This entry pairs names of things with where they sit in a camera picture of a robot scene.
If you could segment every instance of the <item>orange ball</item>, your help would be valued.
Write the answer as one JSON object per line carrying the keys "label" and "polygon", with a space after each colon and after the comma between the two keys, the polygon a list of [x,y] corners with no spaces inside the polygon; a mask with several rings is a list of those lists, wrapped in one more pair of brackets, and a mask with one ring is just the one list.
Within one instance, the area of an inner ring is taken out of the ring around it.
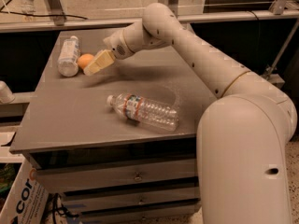
{"label": "orange ball", "polygon": [[83,70],[92,61],[93,57],[91,54],[81,55],[77,60],[78,66]]}

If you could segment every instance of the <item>table surface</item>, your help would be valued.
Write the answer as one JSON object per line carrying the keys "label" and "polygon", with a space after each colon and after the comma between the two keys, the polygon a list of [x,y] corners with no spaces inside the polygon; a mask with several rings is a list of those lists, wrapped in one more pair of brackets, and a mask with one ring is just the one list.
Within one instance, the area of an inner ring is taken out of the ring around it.
{"label": "table surface", "polygon": [[[140,51],[91,77],[82,71],[74,77],[60,75],[57,59],[65,39],[76,35],[81,54],[95,54],[105,49],[103,39],[115,31],[61,32],[11,152],[111,146],[196,135],[199,119],[216,98],[171,47]],[[172,105],[179,112],[178,128],[169,132],[120,119],[107,105],[110,94],[120,93],[133,93]]]}

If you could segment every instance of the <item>yellow object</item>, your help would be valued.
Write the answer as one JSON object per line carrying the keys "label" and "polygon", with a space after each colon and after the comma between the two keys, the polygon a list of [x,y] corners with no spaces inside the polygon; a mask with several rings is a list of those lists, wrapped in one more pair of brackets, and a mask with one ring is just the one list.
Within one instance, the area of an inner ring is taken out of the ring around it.
{"label": "yellow object", "polygon": [[115,56],[109,49],[100,50],[89,64],[84,68],[86,76],[92,76],[98,71],[110,66],[115,61]]}
{"label": "yellow object", "polygon": [[93,60],[93,58],[94,56],[91,54],[81,55],[77,60],[77,64],[82,70],[84,70],[84,68],[89,64],[89,62]]}

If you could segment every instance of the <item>black cable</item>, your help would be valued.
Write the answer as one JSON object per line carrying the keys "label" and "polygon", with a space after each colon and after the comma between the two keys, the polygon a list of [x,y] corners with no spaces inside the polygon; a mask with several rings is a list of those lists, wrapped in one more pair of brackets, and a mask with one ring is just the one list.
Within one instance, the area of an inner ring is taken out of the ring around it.
{"label": "black cable", "polygon": [[250,13],[252,13],[254,15],[254,17],[256,18],[256,20],[258,21],[259,23],[259,32],[258,32],[258,38],[257,38],[257,44],[256,44],[256,50],[255,50],[255,63],[256,65],[258,65],[258,62],[259,62],[259,48],[260,48],[260,42],[261,42],[261,21],[259,19],[259,17],[255,14],[255,12],[253,11],[249,11]]}
{"label": "black cable", "polygon": [[5,14],[14,14],[14,15],[22,15],[22,16],[31,16],[31,17],[38,17],[38,18],[43,18],[43,17],[70,17],[70,18],[77,18],[77,19],[83,19],[87,20],[88,18],[77,16],[77,15],[70,15],[70,14],[49,14],[49,15],[36,15],[36,14],[26,14],[26,13],[21,13],[21,12],[15,12],[15,11],[1,11],[0,13],[5,13]]}
{"label": "black cable", "polygon": [[[12,0],[8,0],[8,1],[6,2],[6,5],[10,4],[11,1],[12,1]],[[6,7],[6,6],[5,6],[5,5],[1,6],[1,7],[0,7],[0,11],[2,11],[4,7]]]}
{"label": "black cable", "polygon": [[78,217],[77,214],[72,214],[70,211],[67,210],[67,208],[65,206],[63,206],[63,204],[61,203],[61,207],[58,207],[58,199],[60,198],[59,194],[56,193],[53,197],[53,201],[52,201],[52,220],[53,220],[53,224],[57,224],[56,221],[56,216],[55,214],[58,213],[58,215],[60,217]]}

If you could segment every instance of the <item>water bottle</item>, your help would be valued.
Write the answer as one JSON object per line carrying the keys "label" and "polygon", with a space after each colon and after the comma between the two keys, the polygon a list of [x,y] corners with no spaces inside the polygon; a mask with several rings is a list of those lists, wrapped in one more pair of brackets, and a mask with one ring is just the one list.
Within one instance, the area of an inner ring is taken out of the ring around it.
{"label": "water bottle", "polygon": [[58,71],[65,77],[73,77],[78,72],[77,59],[80,55],[78,38],[72,35],[64,41],[58,58]]}
{"label": "water bottle", "polygon": [[147,123],[168,131],[174,131],[178,126],[178,112],[164,103],[123,93],[117,97],[108,96],[107,104],[111,105],[120,117]]}

